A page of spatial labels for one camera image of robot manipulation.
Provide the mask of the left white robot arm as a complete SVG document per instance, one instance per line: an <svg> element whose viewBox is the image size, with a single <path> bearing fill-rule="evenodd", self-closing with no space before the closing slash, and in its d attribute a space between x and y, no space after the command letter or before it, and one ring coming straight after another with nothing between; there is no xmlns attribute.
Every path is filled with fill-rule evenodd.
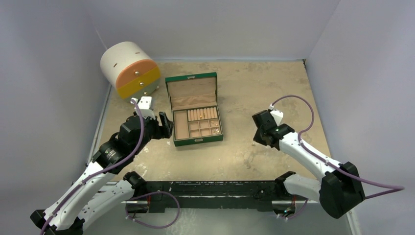
<svg viewBox="0 0 415 235"><path fill-rule="evenodd" d="M151 140L168 139L173 122L165 112L156 117L134 112L93 155L82 175L47 209L35 210L30 219L42 235L81 235L99 217L126 200L149 203L159 189L150 189L138 173L128 172L112 188L98 191L130 164Z"/></svg>

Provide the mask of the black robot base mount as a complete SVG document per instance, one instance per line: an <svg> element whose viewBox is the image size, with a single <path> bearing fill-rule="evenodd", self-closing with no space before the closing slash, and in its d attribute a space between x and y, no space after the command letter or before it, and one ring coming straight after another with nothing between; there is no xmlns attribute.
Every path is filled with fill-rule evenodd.
<svg viewBox="0 0 415 235"><path fill-rule="evenodd" d="M149 213L166 209L255 209L283 213L280 201L292 204L304 200L282 188L282 178L254 181L146 181L136 172L124 180L132 184L134 200L147 206Z"/></svg>

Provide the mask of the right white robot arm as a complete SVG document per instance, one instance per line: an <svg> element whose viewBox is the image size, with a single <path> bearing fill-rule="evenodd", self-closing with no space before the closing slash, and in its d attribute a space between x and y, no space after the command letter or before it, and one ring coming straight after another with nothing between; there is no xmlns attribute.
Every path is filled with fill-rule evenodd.
<svg viewBox="0 0 415 235"><path fill-rule="evenodd" d="M280 199L291 195L318 202L333 218L341 218L365 200L357 167L342 164L301 140L297 132L280 123L276 110L263 110L252 116L257 128L253 141L275 148L308 169L314 179L286 172L276 179L275 193Z"/></svg>

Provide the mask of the green jewelry box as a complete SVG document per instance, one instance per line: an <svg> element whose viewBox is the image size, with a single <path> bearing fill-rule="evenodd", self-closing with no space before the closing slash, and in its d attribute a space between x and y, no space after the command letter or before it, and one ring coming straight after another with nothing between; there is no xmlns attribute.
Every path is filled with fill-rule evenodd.
<svg viewBox="0 0 415 235"><path fill-rule="evenodd" d="M216 72L166 77L165 84L172 112L182 109L218 107L218 75ZM173 142L176 147L179 147L216 141L196 143L192 140L179 142L173 139Z"/></svg>

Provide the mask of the green removable jewelry tray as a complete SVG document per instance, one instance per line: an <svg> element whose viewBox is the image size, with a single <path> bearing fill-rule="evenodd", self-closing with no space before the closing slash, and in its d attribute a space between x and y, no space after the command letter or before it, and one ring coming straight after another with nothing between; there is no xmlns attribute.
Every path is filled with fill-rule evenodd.
<svg viewBox="0 0 415 235"><path fill-rule="evenodd" d="M217 106L175 110L172 114L175 141L192 140L198 143L223 139L222 123Z"/></svg>

